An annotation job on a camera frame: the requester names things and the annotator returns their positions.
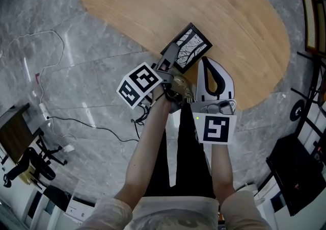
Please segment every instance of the black pants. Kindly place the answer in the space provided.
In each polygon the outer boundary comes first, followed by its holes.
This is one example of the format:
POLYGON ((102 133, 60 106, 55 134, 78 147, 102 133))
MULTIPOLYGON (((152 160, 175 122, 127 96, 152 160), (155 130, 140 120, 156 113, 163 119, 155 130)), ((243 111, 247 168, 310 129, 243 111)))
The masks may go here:
POLYGON ((154 171, 144 196, 204 196, 215 198, 203 144, 195 138, 190 104, 181 109, 176 185, 170 187, 167 137, 164 131, 154 171))

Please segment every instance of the office chair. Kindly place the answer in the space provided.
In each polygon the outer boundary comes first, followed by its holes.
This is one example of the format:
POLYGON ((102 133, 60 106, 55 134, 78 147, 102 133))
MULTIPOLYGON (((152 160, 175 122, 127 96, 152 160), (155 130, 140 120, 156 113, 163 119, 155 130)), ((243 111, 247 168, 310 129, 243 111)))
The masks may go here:
POLYGON ((56 177, 55 172, 49 167, 49 164, 51 164, 50 160, 54 160, 63 166, 67 164, 66 160, 64 162, 61 162, 52 155, 60 151, 62 147, 59 146, 56 150, 48 150, 43 142, 41 135, 44 135, 44 133, 41 132, 41 134, 39 135, 39 139, 36 141, 37 145, 42 150, 41 153, 37 154, 35 149, 33 149, 32 147, 28 147, 22 155, 20 161, 17 163, 17 165, 13 169, 11 169, 7 174, 4 175, 4 187, 10 188, 11 181, 14 180, 21 173, 26 171, 30 165, 30 162, 35 167, 35 172, 31 173, 34 178, 38 179, 41 174, 50 181, 56 177))

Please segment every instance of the gray marble floor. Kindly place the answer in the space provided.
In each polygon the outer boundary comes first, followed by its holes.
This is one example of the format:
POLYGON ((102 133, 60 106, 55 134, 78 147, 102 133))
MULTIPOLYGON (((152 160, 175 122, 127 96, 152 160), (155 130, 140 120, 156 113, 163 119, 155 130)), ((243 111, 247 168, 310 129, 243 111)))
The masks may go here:
MULTIPOLYGON (((292 133, 297 125, 289 120, 289 113, 300 97, 290 88, 307 92, 312 74, 310 62, 295 54, 304 50, 302 0, 269 2, 286 26, 291 57, 274 92, 259 105, 237 111, 234 143, 229 147, 235 187, 245 182, 259 184, 269 174, 266 157, 276 140, 292 133)), ((107 131, 74 121, 55 120, 54 131, 58 135, 73 134, 77 141, 53 134, 38 107, 42 92, 35 75, 57 62, 62 44, 52 33, 26 36, 10 44, 18 36, 46 30, 56 31, 65 43, 60 64, 46 69, 42 76, 43 102, 50 114, 108 127, 122 139, 136 138, 130 119, 138 117, 141 110, 129 109, 115 90, 126 73, 156 59, 136 42, 90 16, 80 0, 0 0, 0 114, 12 105, 29 102, 26 119, 32 130, 42 126, 49 145, 75 146, 74 151, 61 154, 69 163, 56 167, 57 177, 52 183, 87 200, 113 195, 124 182, 135 142, 122 143, 107 131)), ((172 184, 177 130, 171 120, 167 138, 172 184)), ((210 160, 209 146, 205 151, 210 160)))

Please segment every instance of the wooden table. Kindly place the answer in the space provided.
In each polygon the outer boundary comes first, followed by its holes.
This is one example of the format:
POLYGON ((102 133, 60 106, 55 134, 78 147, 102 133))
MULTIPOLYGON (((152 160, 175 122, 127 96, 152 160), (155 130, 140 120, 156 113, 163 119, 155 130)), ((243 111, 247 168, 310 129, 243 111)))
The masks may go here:
MULTIPOLYGON (((267 0, 82 0, 98 17, 160 57, 192 22, 213 44, 205 54, 232 76, 239 110, 260 103, 284 75, 290 45, 267 0)), ((185 77, 197 82, 197 64, 185 77)))

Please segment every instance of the person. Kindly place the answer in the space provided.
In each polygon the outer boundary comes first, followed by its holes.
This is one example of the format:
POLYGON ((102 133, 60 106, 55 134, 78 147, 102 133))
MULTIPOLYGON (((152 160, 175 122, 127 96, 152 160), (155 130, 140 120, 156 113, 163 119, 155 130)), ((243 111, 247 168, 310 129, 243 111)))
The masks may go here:
MULTIPOLYGON (((191 94, 185 80, 177 80, 191 94)), ((153 99, 162 93, 157 86, 153 99)), ((165 132, 170 108, 164 96, 152 106, 124 186, 114 198, 98 202, 80 229, 217 229, 219 204, 226 229, 269 229, 252 192, 235 192, 227 145, 212 145, 210 174, 187 102, 180 114, 176 185, 170 187, 165 132)))

